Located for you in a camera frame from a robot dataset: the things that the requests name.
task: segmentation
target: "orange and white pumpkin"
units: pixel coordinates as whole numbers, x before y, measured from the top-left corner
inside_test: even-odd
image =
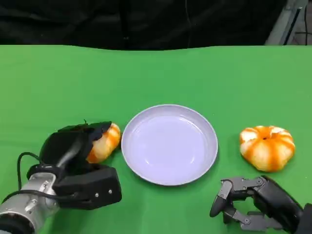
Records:
[[[282,170],[295,151],[292,135],[275,126],[246,128],[239,138],[241,154],[260,171]]]
[[[93,141],[93,148],[87,157],[89,163],[99,163],[108,158],[120,142],[120,129],[112,123],[99,140]]]

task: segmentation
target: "green table surface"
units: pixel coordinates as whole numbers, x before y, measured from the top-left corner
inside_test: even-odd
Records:
[[[42,234],[237,234],[209,217],[220,179],[261,174],[239,153],[245,127],[288,129],[296,144],[286,168],[269,174],[300,204],[312,202],[312,47],[211,47],[122,52],[71,46],[0,46],[0,198],[17,190],[19,153],[39,153],[50,133],[66,125],[112,120],[123,130],[139,111],[175,103],[195,109],[213,125],[216,164],[198,181],[161,187],[136,176],[121,152],[120,203],[94,211],[61,210]],[[22,161],[23,183],[28,168]],[[252,201],[240,202],[243,212]]]

